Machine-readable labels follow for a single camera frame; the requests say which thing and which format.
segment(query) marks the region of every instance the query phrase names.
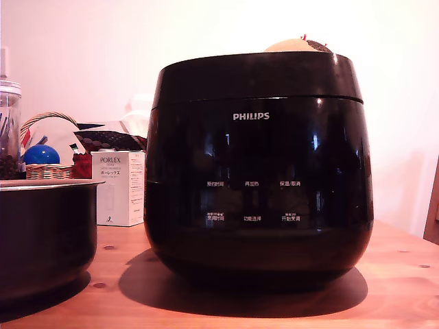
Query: red object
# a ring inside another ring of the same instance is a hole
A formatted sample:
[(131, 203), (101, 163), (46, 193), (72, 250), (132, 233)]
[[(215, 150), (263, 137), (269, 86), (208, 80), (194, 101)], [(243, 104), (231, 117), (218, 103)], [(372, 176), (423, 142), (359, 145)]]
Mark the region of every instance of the red object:
[(26, 147), (26, 144), (29, 141), (29, 139), (30, 139), (30, 131), (26, 130), (25, 137), (23, 138), (23, 142), (21, 143), (23, 147)]
[(74, 154), (73, 178), (91, 178), (91, 154)]

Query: table surface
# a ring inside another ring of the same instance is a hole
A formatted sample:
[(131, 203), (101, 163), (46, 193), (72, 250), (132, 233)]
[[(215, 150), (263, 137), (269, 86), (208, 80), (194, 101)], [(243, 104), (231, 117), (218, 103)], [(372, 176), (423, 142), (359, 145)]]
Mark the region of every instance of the table surface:
[(439, 328), (439, 246), (375, 221), (356, 268), (325, 290), (203, 291), (162, 265), (143, 225), (98, 228), (88, 273), (0, 313), (8, 328)]

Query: inner cooking pot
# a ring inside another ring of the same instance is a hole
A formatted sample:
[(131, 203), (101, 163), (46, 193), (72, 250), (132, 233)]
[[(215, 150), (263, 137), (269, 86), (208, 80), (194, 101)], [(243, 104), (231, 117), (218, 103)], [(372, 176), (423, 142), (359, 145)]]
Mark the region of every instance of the inner cooking pot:
[(0, 181), (0, 306), (75, 280), (96, 252), (92, 180)]
[(369, 144), (344, 56), (249, 53), (165, 67), (147, 169), (152, 249), (192, 281), (313, 287), (352, 269), (369, 242)]

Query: button label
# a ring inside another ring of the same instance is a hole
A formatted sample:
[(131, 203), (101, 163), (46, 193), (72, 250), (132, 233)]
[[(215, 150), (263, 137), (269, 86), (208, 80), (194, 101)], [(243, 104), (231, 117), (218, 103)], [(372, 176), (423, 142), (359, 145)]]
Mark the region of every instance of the button label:
[(224, 213), (223, 212), (208, 212), (207, 213), (208, 221), (224, 221)]
[(282, 221), (300, 221), (300, 216), (295, 212), (286, 212), (285, 216), (282, 216)]
[(259, 182), (246, 182), (244, 185), (250, 186), (250, 187), (255, 187), (255, 186), (259, 186)]
[(224, 186), (224, 182), (207, 182), (207, 187)]
[(261, 221), (261, 216), (244, 216), (244, 221)]
[(300, 186), (300, 182), (297, 180), (282, 180), (279, 183), (280, 186)]

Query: white box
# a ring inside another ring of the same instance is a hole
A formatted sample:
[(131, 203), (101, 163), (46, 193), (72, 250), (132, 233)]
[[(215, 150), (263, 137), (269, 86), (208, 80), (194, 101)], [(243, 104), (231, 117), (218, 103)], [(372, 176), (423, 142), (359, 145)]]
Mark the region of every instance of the white box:
[(92, 178), (104, 180), (97, 187), (97, 224), (133, 226), (143, 223), (145, 153), (91, 152)]

